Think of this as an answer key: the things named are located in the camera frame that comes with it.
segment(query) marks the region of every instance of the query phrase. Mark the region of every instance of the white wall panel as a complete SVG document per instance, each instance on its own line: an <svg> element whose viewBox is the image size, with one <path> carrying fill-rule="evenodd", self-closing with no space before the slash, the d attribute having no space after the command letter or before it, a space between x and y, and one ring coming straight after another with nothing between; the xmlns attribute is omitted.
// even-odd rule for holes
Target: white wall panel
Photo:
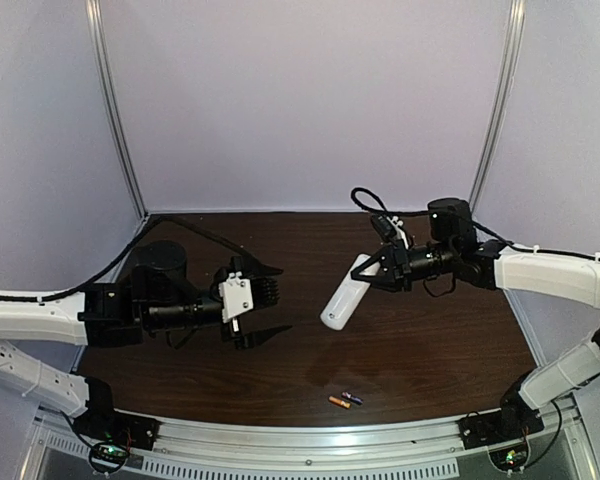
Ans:
<svg viewBox="0 0 600 480"><path fill-rule="evenodd" d="M0 288L60 289L106 265L136 218L81 0L0 2ZM22 344L56 366L74 347ZM37 404L0 389L0 479Z"/></svg>
<svg viewBox="0 0 600 480"><path fill-rule="evenodd" d="M468 197L508 1L104 0L149 210Z"/></svg>
<svg viewBox="0 0 600 480"><path fill-rule="evenodd" d="M477 216L508 238L600 251L600 1L527 2L515 85ZM600 312L519 293L548 361ZM600 380L578 394L600 462Z"/></svg>

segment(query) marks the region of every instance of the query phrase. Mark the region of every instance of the metal vent grille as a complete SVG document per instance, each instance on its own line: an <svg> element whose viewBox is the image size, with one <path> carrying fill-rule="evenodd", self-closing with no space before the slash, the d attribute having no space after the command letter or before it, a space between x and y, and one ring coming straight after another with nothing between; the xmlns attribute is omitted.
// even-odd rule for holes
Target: metal vent grille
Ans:
<svg viewBox="0 0 600 480"><path fill-rule="evenodd" d="M51 432L48 446L69 455L86 458L87 447L74 436ZM392 469L356 470L352 472L319 472L314 475L294 472L254 471L249 474L237 469L207 468L164 458L144 457L139 470L147 476L168 480L444 480L460 476L455 458Z"/></svg>
<svg viewBox="0 0 600 480"><path fill-rule="evenodd" d="M458 464L455 459L430 462L409 467L377 471L374 473L328 475L320 472L316 475L283 475L275 472L244 474L224 469L207 469L169 460L146 458L142 471L148 475L173 480L442 480L457 478Z"/></svg>
<svg viewBox="0 0 600 480"><path fill-rule="evenodd" d="M78 439L65 437L57 433L49 435L49 446L71 455L86 457L89 453L86 445L82 444Z"/></svg>

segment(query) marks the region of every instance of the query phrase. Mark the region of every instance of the battery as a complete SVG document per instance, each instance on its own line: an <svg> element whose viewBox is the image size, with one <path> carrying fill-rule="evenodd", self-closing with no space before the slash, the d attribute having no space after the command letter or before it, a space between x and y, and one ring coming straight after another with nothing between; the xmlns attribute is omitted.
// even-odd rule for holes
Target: battery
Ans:
<svg viewBox="0 0 600 480"><path fill-rule="evenodd" d="M362 405L362 399L360 397L356 397L355 395L352 395L349 392L342 392L341 397L344 398L344 399L346 399L346 400L352 401L356 405Z"/></svg>
<svg viewBox="0 0 600 480"><path fill-rule="evenodd" d="M338 405L339 407L342 407L342 408L351 408L351 404L349 402L345 402L344 400L340 400L339 398L336 398L336 397L329 397L329 401L331 403L333 403L334 405Z"/></svg>

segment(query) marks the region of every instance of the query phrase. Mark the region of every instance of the dark wooden surface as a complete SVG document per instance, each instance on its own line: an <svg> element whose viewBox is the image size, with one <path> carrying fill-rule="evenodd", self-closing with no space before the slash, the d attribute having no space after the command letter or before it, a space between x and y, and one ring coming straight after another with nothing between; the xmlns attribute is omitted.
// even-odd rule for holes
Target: dark wooden surface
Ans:
<svg viewBox="0 0 600 480"><path fill-rule="evenodd" d="M208 422L335 426L437 418L496 407L507 387L533 368L527 344L501 292L459 284L433 299L420 284L410 293L369 290L342 332L319 314L360 252L379 240L364 214L189 215L285 269L277 307L243 317L245 331L290 324L260 348L235 351L217 329L198 332L179 351L163 336L141 346L88 349L82 375L109 382L118 408ZM410 221L416 243L426 219ZM163 224L147 240L186 247L189 277L199 286L231 253ZM444 289L447 279L433 288ZM362 397L351 410L329 395Z"/></svg>

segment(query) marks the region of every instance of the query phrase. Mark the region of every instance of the orange battery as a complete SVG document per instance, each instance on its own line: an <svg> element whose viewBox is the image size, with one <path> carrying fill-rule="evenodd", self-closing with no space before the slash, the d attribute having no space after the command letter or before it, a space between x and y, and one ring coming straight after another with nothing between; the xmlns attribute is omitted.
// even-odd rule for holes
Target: orange battery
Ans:
<svg viewBox="0 0 600 480"><path fill-rule="evenodd" d="M336 398L336 397L329 397L329 401L331 403L333 403L334 405L338 405L339 407L342 407L342 408L351 408L351 404L349 402L345 402L344 400L340 400L339 398Z"/></svg>

